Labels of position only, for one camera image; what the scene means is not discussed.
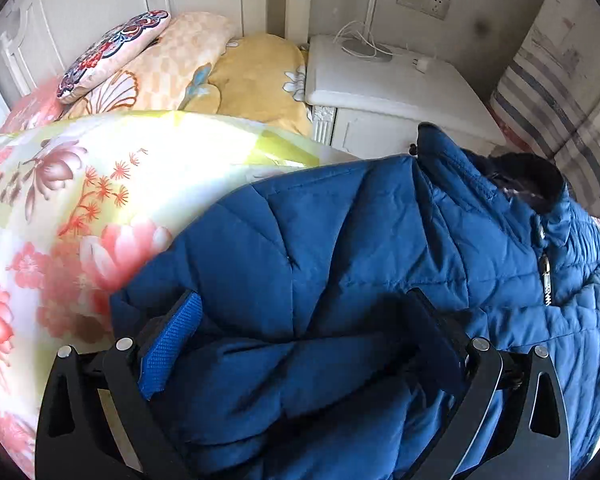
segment white headboard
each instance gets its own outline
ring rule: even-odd
[[[286,2],[287,36],[301,43],[310,0]],[[59,75],[106,30],[151,9],[177,16],[208,10],[231,18],[243,35],[267,30],[267,0],[13,0],[0,35],[2,56],[22,95]],[[9,30],[6,23],[16,21]]]

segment wall outlet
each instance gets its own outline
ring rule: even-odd
[[[398,0],[399,5],[424,12],[439,20],[444,20],[449,12],[451,0]]]

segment pink pillow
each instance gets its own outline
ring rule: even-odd
[[[0,128],[0,135],[44,126],[60,117],[64,107],[56,97],[59,81],[59,77],[49,79],[20,99]]]
[[[140,54],[169,25],[166,10],[150,10],[112,28],[66,70],[58,99],[71,104]]]

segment light switch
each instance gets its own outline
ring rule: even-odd
[[[424,12],[439,20],[444,20],[449,11],[451,0],[398,0],[399,5]]]

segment metal screw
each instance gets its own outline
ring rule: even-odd
[[[486,352],[489,349],[489,342],[483,337],[475,338],[473,341],[471,341],[471,344],[477,351],[480,352]]]
[[[123,337],[116,343],[116,348],[120,351],[129,350],[134,345],[134,340],[130,337]]]
[[[64,359],[65,357],[69,357],[71,355],[72,348],[70,346],[61,346],[58,349],[58,357]]]
[[[534,352],[541,359],[547,359],[549,357],[549,351],[546,346],[538,345],[534,348]]]

